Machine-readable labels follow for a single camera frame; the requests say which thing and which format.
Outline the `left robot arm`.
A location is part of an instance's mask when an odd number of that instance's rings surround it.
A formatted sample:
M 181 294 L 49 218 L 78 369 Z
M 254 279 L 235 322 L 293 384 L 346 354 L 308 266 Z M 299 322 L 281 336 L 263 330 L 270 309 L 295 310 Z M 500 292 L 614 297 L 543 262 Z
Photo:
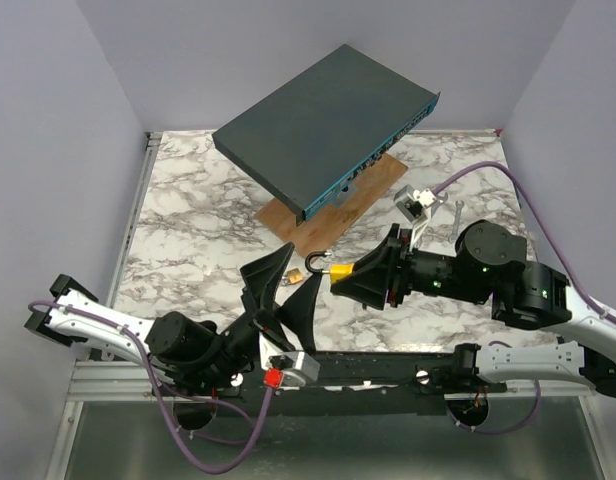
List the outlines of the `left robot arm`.
M 287 243 L 240 269 L 243 312 L 226 328 L 194 321 L 178 311 L 154 320 L 108 308 L 74 278 L 59 275 L 50 301 L 30 304 L 26 330 L 55 343 L 110 353 L 145 366 L 189 395 L 231 386 L 251 367 L 265 385 L 301 388 L 317 381 L 314 310 L 322 280 L 319 270 L 277 304 L 276 293 L 294 252 Z

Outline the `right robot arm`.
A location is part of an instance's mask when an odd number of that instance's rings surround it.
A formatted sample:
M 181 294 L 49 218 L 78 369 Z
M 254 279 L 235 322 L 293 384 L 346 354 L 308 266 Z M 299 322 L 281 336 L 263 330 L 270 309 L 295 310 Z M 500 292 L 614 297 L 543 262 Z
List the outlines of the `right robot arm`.
M 331 266 L 331 293 L 378 310 L 399 306 L 413 292 L 489 303 L 492 319 L 510 328 L 563 339 L 519 349 L 458 345 L 448 367 L 427 374 L 429 387 L 468 392 L 509 380 L 555 380 L 616 398 L 616 318 L 588 305 L 566 275 L 529 260 L 525 238 L 480 220 L 463 230 L 447 256 L 412 247 L 413 237 L 393 225 L 360 260 Z

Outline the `yellow padlock with black shackle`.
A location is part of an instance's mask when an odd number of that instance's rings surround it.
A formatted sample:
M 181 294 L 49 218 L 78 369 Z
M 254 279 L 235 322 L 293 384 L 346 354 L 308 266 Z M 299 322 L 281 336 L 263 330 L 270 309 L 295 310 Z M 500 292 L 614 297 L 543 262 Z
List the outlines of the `yellow padlock with black shackle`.
M 331 256 L 332 253 L 327 250 L 311 252 L 304 259 L 305 269 L 313 275 L 326 275 L 331 284 L 343 280 L 354 272 L 355 265 L 353 263 L 331 264 L 325 268 L 317 268 L 314 266 L 314 262 L 317 259 L 327 259 Z

